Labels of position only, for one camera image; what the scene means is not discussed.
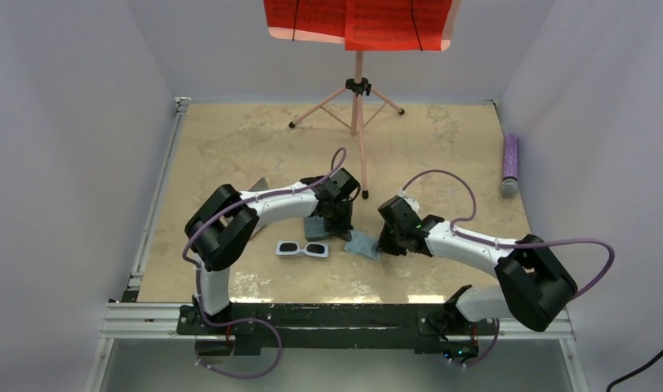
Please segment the pink glasses case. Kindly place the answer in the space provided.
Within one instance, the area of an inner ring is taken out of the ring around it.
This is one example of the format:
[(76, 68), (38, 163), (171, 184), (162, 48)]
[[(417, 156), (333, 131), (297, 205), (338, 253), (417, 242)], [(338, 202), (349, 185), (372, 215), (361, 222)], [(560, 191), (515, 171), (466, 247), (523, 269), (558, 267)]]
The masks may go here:
[[(267, 180), (262, 176), (260, 177), (254, 185), (251, 186), (251, 188), (248, 190), (248, 192), (264, 192), (269, 189), (269, 185)], [(258, 235), (258, 233), (263, 229), (263, 226), (258, 225), (255, 227), (253, 232), (251, 233), (250, 239), (253, 239), (255, 236)]]

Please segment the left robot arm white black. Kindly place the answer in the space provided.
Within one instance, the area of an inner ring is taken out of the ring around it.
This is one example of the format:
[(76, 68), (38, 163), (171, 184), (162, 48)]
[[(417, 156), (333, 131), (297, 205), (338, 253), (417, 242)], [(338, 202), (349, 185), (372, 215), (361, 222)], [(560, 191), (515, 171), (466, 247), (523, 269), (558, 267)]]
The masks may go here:
[(344, 168), (264, 191), (219, 186), (185, 225), (188, 242), (183, 256), (197, 270), (198, 325), (210, 334), (228, 326), (229, 269), (256, 230), (287, 219), (317, 216), (329, 233), (345, 236), (353, 228), (353, 200), (360, 188)]

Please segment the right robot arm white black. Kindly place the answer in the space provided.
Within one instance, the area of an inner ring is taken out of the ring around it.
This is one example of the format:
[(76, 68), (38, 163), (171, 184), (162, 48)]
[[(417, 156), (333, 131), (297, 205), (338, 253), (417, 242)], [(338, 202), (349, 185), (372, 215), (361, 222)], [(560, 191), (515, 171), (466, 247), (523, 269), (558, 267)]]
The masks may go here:
[(438, 319), (454, 332), (501, 318), (543, 332), (578, 293), (558, 257), (533, 234), (515, 240), (459, 230), (439, 216), (419, 217), (399, 196), (381, 204), (378, 212), (384, 221), (378, 244), (382, 252), (449, 259), (496, 278), (490, 287), (465, 285), (444, 303)]

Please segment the grey glasses case green lining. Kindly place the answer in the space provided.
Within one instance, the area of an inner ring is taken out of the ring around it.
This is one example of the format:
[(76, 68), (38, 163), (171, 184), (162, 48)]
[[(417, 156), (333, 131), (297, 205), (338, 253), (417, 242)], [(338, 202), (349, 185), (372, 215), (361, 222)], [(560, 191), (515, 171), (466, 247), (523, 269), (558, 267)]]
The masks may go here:
[(308, 216), (303, 219), (304, 235), (308, 242), (317, 242), (329, 239), (325, 230), (324, 219), (320, 216)]

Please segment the blue cloth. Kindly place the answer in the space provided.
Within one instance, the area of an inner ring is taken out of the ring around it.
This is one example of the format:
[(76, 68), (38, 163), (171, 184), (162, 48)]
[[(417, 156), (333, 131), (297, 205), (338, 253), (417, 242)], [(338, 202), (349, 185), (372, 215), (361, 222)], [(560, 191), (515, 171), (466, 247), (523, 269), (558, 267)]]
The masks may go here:
[(348, 253), (365, 256), (372, 260), (380, 259), (380, 250), (378, 240), (357, 230), (349, 231), (349, 239), (346, 241), (344, 249)]

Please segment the white frame sunglasses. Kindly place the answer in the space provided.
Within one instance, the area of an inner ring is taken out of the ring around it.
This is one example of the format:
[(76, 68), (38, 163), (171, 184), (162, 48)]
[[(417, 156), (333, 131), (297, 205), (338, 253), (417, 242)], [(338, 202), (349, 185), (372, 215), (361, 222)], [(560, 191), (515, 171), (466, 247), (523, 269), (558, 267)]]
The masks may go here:
[(277, 256), (309, 256), (328, 258), (329, 246), (326, 243), (307, 243), (301, 246), (296, 241), (279, 241), (275, 254)]

